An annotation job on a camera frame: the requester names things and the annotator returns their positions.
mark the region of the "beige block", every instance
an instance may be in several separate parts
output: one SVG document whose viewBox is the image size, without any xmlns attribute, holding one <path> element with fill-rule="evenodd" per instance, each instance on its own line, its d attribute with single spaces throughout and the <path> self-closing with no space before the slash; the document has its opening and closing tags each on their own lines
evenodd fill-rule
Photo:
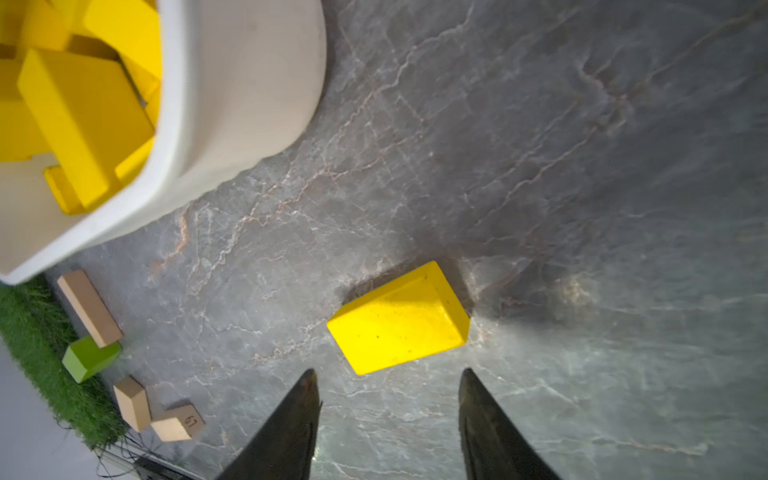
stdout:
<svg viewBox="0 0 768 480">
<path fill-rule="evenodd" d="M 163 442 L 191 440 L 204 426 L 203 419 L 192 405 L 168 410 L 162 419 L 152 422 L 152 428 Z"/>
<path fill-rule="evenodd" d="M 127 376 L 115 385 L 114 394 L 118 398 L 118 407 L 123 420 L 133 430 L 140 432 L 152 423 L 147 392 L 133 377 Z"/>
<path fill-rule="evenodd" d="M 60 276 L 58 285 L 99 348 L 104 348 L 123 338 L 120 327 L 114 322 L 83 270 Z"/>
</svg>

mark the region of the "green block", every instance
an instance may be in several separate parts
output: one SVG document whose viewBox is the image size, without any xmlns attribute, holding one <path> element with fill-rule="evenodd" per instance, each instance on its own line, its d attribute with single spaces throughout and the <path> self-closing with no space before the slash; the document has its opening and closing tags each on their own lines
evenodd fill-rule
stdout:
<svg viewBox="0 0 768 480">
<path fill-rule="evenodd" d="M 121 350 L 117 342 L 100 349 L 89 335 L 70 343 L 61 362 L 75 382 L 83 383 L 111 365 Z"/>
</svg>

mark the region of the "artificial grass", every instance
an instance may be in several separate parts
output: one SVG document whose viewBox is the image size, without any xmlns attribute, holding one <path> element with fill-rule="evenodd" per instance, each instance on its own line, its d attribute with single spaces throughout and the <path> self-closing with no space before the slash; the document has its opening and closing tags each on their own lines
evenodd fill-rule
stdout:
<svg viewBox="0 0 768 480">
<path fill-rule="evenodd" d="M 0 334 L 25 375 L 90 449 L 115 443 L 127 430 L 97 378 L 78 385 L 61 364 L 78 339 L 42 276 L 18 286 L 0 284 Z"/>
</svg>

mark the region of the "gray marble floor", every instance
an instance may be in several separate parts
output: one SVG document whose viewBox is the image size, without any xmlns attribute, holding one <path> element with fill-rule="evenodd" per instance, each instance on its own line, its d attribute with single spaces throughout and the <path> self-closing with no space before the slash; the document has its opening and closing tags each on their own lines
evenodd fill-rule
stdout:
<svg viewBox="0 0 768 480">
<path fill-rule="evenodd" d="M 206 419 L 161 451 L 214 478 L 312 366 L 312 478 L 464 478 L 472 366 L 563 478 L 765 478 L 768 2 L 324 6 L 293 147 L 48 273 Z M 356 376 L 325 322 L 429 260 L 468 344 Z"/>
</svg>

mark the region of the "white wall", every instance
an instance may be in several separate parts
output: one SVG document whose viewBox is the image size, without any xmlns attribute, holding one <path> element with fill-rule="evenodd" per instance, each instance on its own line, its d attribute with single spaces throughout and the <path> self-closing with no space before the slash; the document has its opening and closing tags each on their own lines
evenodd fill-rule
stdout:
<svg viewBox="0 0 768 480">
<path fill-rule="evenodd" d="M 74 432 L 59 428 L 0 341 L 0 477 L 95 480 L 96 464 Z"/>
</svg>

